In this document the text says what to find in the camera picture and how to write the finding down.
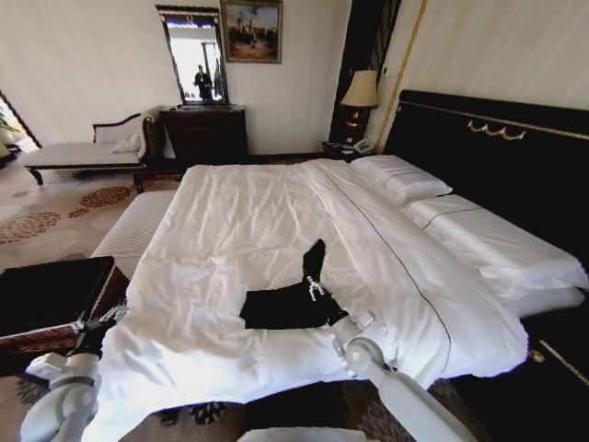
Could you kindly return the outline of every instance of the wall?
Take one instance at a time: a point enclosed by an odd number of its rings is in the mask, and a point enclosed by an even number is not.
[[[2,0],[0,88],[42,144],[90,140],[92,122],[180,103],[155,4],[218,0]],[[284,0],[282,64],[226,64],[250,151],[327,138],[351,0]]]
[[[373,140],[420,3],[401,3],[385,61],[393,75],[381,80],[368,124]],[[589,109],[588,41],[586,0],[429,0],[400,90]]]

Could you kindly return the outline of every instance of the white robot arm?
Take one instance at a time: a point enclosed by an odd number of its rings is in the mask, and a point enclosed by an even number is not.
[[[20,427],[22,442],[72,442],[82,438],[97,411],[102,339],[126,312],[125,306],[118,306],[100,320],[85,324],[68,357],[49,353],[30,363],[27,373],[49,380],[51,391],[25,416]]]
[[[372,340],[357,337],[362,328],[324,290],[307,277],[313,298],[325,303],[328,324],[335,334],[333,346],[344,366],[375,384],[380,400],[418,441],[470,442],[477,439],[447,409],[415,380],[385,364],[380,347]],[[364,325],[372,320],[360,322]]]
[[[358,337],[361,327],[342,310],[320,283],[307,277],[314,300],[324,303],[335,334],[334,349],[352,372],[375,384],[381,401],[418,441],[471,442],[476,438],[431,394],[409,376],[385,364],[372,340]],[[100,321],[87,324],[85,333],[67,358],[48,354],[35,359],[27,372],[48,379],[50,393],[29,410],[21,426],[23,442],[70,442],[81,439],[97,410],[100,377],[98,360],[104,334],[124,314],[115,308]],[[366,325],[368,320],[361,321]]]

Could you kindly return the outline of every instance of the patterned carpet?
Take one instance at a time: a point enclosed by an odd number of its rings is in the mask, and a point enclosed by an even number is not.
[[[135,196],[130,173],[43,176],[47,184],[39,187],[14,162],[0,169],[0,269],[89,256]],[[145,187],[149,192],[177,186],[159,181]],[[35,379],[0,378],[0,441],[18,440],[25,413],[45,392]],[[490,440],[450,382],[438,382],[432,393],[479,441]],[[341,427],[383,442],[412,440],[365,381],[318,383],[247,405],[183,407],[175,425],[164,426],[161,415],[151,415],[123,440],[234,442],[249,429],[270,426]]]

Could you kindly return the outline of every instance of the mirror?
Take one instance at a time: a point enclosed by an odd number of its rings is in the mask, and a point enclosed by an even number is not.
[[[184,104],[227,103],[216,7],[156,6]]]

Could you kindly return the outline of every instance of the table lamp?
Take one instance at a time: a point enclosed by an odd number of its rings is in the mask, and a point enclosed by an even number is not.
[[[356,71],[352,83],[341,101],[343,106],[354,108],[375,108],[378,106],[376,93],[376,71]],[[364,124],[360,119],[360,109],[356,110],[346,122],[348,135],[346,143],[352,143],[364,134]]]

